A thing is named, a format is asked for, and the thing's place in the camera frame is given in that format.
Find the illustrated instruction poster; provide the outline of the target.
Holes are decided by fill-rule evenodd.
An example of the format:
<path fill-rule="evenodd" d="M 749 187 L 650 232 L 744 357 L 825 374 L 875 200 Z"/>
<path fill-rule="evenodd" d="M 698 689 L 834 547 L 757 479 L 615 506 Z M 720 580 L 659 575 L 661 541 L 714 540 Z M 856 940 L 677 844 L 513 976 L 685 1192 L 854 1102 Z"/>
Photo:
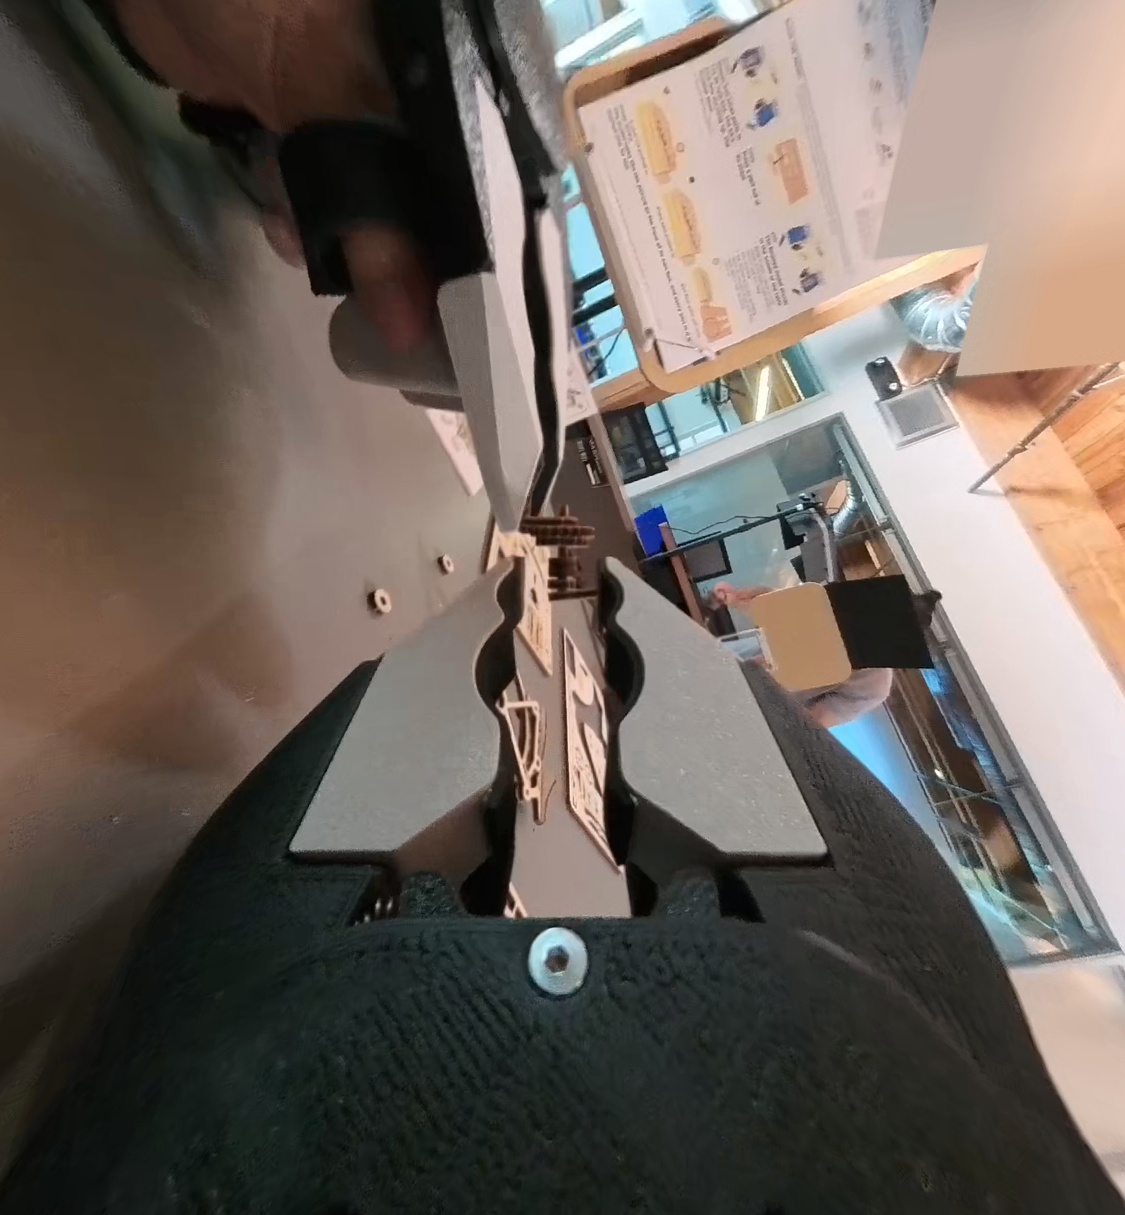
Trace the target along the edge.
<path fill-rule="evenodd" d="M 788 1 L 580 110 L 635 340 L 681 372 L 873 280 L 930 1 Z"/>

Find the black shelf rack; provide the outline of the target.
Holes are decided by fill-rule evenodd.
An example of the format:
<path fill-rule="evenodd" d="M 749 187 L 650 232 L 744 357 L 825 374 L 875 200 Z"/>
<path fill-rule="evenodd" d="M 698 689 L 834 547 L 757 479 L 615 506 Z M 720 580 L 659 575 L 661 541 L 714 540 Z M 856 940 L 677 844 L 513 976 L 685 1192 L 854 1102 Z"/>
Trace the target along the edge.
<path fill-rule="evenodd" d="M 653 431 L 646 403 L 602 414 L 622 482 L 631 484 L 666 473 L 668 458 Z"/>

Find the small flat wooden piece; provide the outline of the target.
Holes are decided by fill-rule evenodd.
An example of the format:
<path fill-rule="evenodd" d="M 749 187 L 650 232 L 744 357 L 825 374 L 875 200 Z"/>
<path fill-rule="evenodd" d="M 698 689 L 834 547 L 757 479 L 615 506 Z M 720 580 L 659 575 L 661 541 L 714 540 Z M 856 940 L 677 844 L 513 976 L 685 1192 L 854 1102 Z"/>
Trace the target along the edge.
<path fill-rule="evenodd" d="M 484 576 L 491 584 L 498 584 L 495 571 L 508 571 L 522 565 L 522 587 L 534 595 L 541 584 L 541 562 L 537 541 L 521 530 L 504 530 L 498 523 L 491 525 L 491 534 L 486 541 Z"/>

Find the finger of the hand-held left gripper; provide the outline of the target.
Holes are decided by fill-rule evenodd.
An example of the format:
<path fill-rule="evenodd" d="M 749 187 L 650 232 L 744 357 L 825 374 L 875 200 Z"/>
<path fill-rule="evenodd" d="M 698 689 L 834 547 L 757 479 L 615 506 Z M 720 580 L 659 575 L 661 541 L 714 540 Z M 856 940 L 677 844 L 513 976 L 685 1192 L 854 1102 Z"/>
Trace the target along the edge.
<path fill-rule="evenodd" d="M 484 77 L 460 73 L 452 84 L 469 195 L 456 186 L 439 224 L 454 248 L 439 256 L 436 304 L 495 519 L 519 530 L 550 447 L 539 394 L 550 359 L 550 200 L 528 195 L 543 180 L 524 180 Z"/>
<path fill-rule="evenodd" d="M 530 252 L 530 328 L 535 346 L 537 410 L 543 455 L 532 508 L 545 508 L 565 457 L 570 403 L 570 256 L 565 224 L 554 208 L 537 211 Z"/>

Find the large slotted wooden parts sheet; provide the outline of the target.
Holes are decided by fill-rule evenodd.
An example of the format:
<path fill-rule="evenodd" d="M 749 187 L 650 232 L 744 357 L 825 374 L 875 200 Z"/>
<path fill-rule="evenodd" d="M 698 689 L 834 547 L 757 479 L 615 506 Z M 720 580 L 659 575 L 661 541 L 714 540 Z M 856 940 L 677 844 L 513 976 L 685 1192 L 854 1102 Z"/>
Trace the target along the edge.
<path fill-rule="evenodd" d="M 534 552 L 517 556 L 522 575 L 522 611 L 517 634 L 528 646 L 543 674 L 556 672 L 556 628 L 548 575 Z"/>

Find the wooden model frame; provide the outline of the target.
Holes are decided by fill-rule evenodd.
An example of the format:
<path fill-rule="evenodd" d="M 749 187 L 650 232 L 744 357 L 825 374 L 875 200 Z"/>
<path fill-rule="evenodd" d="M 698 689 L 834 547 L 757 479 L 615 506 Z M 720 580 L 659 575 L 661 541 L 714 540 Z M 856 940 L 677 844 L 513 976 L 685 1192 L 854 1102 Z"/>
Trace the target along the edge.
<path fill-rule="evenodd" d="M 511 739 L 515 761 L 515 794 L 535 827 L 546 823 L 556 779 L 546 772 L 548 717 L 541 698 L 532 693 L 524 674 L 517 672 L 497 700 Z"/>

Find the curved-cutout wooden parts sheet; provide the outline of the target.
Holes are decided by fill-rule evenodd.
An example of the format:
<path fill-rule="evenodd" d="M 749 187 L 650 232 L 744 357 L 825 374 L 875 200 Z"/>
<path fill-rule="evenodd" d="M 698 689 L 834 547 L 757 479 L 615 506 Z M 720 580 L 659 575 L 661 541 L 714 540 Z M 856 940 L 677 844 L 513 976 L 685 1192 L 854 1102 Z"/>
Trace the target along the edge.
<path fill-rule="evenodd" d="M 561 628 L 565 661 L 565 759 L 569 809 L 591 836 L 598 853 L 622 871 L 611 847 L 605 818 L 609 720 L 598 685 L 570 630 Z"/>

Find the small wooden gear assembly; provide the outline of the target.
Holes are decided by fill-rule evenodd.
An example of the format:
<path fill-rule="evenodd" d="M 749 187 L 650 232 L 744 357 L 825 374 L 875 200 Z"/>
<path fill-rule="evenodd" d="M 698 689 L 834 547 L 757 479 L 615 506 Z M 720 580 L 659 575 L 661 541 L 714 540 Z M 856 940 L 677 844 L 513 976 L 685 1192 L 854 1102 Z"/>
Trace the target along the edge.
<path fill-rule="evenodd" d="M 598 538 L 598 530 L 574 516 L 570 506 L 559 514 L 524 514 L 521 532 L 534 540 L 545 560 L 546 589 L 552 600 L 594 599 L 598 587 L 585 580 L 583 558 Z"/>

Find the instruction sheet on wooden board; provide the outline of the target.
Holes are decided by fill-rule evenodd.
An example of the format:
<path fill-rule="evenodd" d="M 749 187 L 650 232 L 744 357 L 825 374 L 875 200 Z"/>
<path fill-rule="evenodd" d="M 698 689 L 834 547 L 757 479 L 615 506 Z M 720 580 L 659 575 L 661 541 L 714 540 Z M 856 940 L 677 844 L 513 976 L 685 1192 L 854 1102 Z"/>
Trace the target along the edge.
<path fill-rule="evenodd" d="M 629 269 L 622 256 L 620 235 L 607 206 L 600 198 L 598 182 L 589 163 L 589 139 L 581 121 L 581 106 L 605 99 L 617 90 L 644 80 L 666 68 L 679 66 L 700 53 L 711 51 L 722 40 L 729 38 L 736 25 L 723 16 L 709 16 L 692 25 L 655 38 L 642 47 L 613 58 L 576 68 L 565 82 L 565 130 L 569 138 L 570 160 L 580 178 L 580 198 L 589 210 L 594 233 L 602 246 L 604 267 L 615 291 L 615 300 L 622 309 L 622 320 L 629 340 L 635 348 L 635 364 L 629 372 L 607 375 L 593 385 L 594 401 L 602 412 L 631 407 L 637 403 L 657 403 L 664 398 L 700 386 L 707 379 L 738 372 L 747 364 L 760 361 L 784 346 L 810 337 L 823 328 L 842 322 L 860 311 L 886 304 L 895 294 L 926 285 L 930 281 L 952 276 L 971 269 L 984 257 L 984 246 L 939 250 L 917 257 L 902 257 L 884 272 L 851 285 L 838 296 L 832 296 L 797 316 L 779 322 L 762 333 L 735 342 L 723 351 L 700 361 L 677 372 L 668 372 L 652 346 L 650 337 L 637 315 L 631 298 Z"/>

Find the white wall vent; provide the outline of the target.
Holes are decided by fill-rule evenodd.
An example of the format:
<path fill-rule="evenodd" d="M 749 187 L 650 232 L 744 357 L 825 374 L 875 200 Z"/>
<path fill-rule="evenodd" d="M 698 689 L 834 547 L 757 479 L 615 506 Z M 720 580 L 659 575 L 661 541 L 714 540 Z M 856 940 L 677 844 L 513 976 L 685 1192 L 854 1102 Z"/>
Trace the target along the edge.
<path fill-rule="evenodd" d="M 960 427 L 947 390 L 937 381 L 925 381 L 877 401 L 884 427 L 897 447 Z"/>

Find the white instruction booklet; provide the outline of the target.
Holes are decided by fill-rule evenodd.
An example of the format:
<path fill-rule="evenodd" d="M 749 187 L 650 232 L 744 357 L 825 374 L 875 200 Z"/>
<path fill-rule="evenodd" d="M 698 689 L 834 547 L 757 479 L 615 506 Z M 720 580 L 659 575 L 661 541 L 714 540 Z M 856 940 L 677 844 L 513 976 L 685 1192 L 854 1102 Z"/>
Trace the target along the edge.
<path fill-rule="evenodd" d="M 462 410 L 428 407 L 427 416 L 467 495 L 484 492 L 484 477 L 469 422 Z"/>

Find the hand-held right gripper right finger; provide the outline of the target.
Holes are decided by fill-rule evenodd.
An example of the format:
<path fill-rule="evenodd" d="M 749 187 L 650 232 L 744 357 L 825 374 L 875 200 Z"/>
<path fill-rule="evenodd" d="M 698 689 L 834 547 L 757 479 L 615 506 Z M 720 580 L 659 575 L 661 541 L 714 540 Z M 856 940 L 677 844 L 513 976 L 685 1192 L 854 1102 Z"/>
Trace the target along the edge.
<path fill-rule="evenodd" d="M 742 661 L 629 565 L 600 569 L 604 820 L 629 866 L 816 866 L 829 846 Z"/>

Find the person's left hand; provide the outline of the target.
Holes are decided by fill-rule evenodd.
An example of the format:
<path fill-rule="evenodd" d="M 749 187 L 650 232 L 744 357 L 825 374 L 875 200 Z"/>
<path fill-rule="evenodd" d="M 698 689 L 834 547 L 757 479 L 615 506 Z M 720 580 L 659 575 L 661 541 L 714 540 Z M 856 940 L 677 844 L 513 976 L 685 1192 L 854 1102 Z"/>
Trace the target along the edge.
<path fill-rule="evenodd" d="M 323 119 L 395 119 L 371 1 L 108 1 L 128 45 L 191 99 L 288 134 Z M 436 329 L 436 285 L 401 228 L 342 232 L 349 278 L 397 353 Z"/>

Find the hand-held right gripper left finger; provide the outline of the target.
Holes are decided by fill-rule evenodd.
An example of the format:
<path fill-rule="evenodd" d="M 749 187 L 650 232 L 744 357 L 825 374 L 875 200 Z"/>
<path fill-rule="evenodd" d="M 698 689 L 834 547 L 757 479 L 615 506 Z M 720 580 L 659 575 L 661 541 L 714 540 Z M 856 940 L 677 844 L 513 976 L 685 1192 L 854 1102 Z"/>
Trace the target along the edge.
<path fill-rule="evenodd" d="M 497 698 L 515 676 L 519 562 L 502 560 L 380 661 L 309 801 L 297 858 L 480 866 L 508 781 Z"/>

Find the silver air duct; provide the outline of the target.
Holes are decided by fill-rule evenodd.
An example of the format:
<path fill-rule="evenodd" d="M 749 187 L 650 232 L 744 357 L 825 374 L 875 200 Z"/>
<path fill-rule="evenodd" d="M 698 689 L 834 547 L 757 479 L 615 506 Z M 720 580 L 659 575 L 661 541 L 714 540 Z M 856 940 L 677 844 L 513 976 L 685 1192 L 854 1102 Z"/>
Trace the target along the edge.
<path fill-rule="evenodd" d="M 889 305 L 910 342 L 930 351 L 958 355 L 965 348 L 976 289 L 978 276 L 956 289 L 932 281 L 893 296 Z"/>

